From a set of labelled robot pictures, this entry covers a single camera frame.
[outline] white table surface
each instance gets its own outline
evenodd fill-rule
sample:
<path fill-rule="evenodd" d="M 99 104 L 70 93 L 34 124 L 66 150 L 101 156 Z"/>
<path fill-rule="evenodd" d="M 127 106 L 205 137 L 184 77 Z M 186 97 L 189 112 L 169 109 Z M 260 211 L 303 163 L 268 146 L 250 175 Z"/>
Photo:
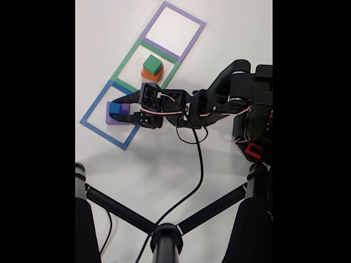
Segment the white table surface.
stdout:
<path fill-rule="evenodd" d="M 271 0 L 172 0 L 170 3 L 207 23 L 168 89 L 206 89 L 236 59 L 252 71 L 273 63 Z M 161 129 L 140 128 L 126 151 L 79 121 L 122 62 L 162 1 L 76 0 L 76 162 L 87 183 L 155 222 L 198 183 L 197 148 L 181 142 L 166 120 Z M 205 177 L 201 188 L 163 222 L 177 224 L 246 181 L 250 163 L 233 143 L 233 117 L 208 127 L 201 143 Z M 193 140 L 191 130 L 182 129 Z M 199 137 L 204 132 L 198 131 Z M 91 202 L 99 246 L 109 230 L 106 211 Z M 183 237 L 180 262 L 222 262 L 239 204 Z M 112 215 L 113 229 L 103 263 L 132 263 L 146 234 Z M 140 262 L 151 263 L 146 247 Z"/>

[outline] black cylindrical leg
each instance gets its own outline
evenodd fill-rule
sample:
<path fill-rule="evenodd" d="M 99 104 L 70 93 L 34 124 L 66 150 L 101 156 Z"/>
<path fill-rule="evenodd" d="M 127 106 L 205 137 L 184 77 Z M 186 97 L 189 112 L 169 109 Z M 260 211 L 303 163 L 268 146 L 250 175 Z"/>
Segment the black cylindrical leg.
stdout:
<path fill-rule="evenodd" d="M 105 208 L 107 211 L 110 211 L 114 215 L 118 216 L 119 218 L 130 223 L 131 225 L 144 231 L 147 234 L 150 233 L 150 231 L 154 228 L 154 223 L 148 219 L 130 210 L 129 208 L 113 200 L 107 195 L 104 195 L 90 185 L 86 184 L 86 188 L 87 198 L 95 204 Z"/>
<path fill-rule="evenodd" d="M 101 263 L 93 213 L 85 193 L 84 167 L 81 164 L 76 163 L 75 177 L 75 263 Z"/>

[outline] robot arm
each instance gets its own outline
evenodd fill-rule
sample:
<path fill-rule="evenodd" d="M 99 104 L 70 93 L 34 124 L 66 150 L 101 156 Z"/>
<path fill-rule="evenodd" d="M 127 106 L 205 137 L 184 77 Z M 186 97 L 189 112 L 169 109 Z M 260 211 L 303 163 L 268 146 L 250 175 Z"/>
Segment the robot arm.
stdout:
<path fill-rule="evenodd" d="M 236 60 L 225 68 L 208 89 L 188 94 L 181 89 L 162 90 L 156 83 L 143 83 L 141 90 L 116 99 L 119 104 L 141 104 L 140 112 L 110 117 L 146 128 L 162 127 L 165 117 L 174 126 L 190 128 L 183 112 L 188 112 L 195 129 L 207 127 L 235 115 L 233 136 L 250 162 L 272 163 L 273 66 L 258 65 L 255 73 L 246 60 Z"/>

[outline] red and white wire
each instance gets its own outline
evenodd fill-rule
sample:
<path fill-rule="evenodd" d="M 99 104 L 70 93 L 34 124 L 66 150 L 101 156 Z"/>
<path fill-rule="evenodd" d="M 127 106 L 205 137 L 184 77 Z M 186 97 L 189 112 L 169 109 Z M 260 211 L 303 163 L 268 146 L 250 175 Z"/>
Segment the red and white wire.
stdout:
<path fill-rule="evenodd" d="M 180 115 L 183 114 L 182 111 L 175 111 L 175 112 L 154 112 L 154 111 L 149 111 L 145 108 L 140 108 L 142 112 L 149 113 L 152 115 L 159 115 L 159 116 L 169 116 L 169 115 Z"/>
<path fill-rule="evenodd" d="M 250 109 L 250 105 L 247 108 L 243 109 L 242 111 L 240 111 L 238 113 L 221 113 L 221 115 L 236 115 L 237 116 L 237 115 L 243 114 L 244 112 L 247 112 L 249 109 Z M 211 112 L 203 113 L 203 114 L 200 114 L 200 117 L 206 117 L 206 116 L 208 116 L 210 114 L 211 114 Z"/>

